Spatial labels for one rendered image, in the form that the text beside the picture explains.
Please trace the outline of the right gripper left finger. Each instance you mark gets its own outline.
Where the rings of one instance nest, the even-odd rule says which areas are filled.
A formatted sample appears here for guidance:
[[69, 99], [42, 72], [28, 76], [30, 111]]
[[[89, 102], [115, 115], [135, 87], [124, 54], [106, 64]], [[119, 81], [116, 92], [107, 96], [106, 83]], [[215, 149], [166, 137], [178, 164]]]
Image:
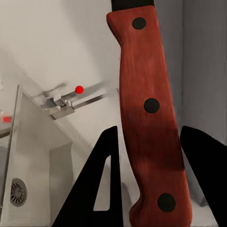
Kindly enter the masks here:
[[[110, 209], [93, 211], [105, 161], [110, 155]], [[101, 133], [52, 227], [123, 227], [117, 126]]]

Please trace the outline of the parer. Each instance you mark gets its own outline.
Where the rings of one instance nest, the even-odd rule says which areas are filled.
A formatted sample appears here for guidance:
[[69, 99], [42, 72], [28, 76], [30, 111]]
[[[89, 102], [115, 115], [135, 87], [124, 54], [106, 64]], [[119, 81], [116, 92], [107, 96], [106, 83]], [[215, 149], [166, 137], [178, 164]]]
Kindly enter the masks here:
[[121, 47], [119, 99], [140, 198], [131, 227], [190, 227], [192, 204], [154, 0], [111, 0], [106, 16]]

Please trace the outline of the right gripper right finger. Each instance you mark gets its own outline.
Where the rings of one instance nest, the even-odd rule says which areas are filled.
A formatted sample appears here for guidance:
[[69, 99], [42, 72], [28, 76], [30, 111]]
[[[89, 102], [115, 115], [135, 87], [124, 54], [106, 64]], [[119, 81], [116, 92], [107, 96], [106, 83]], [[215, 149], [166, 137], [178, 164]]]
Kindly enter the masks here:
[[180, 144], [218, 226], [227, 227], [227, 146], [188, 126], [182, 127]]

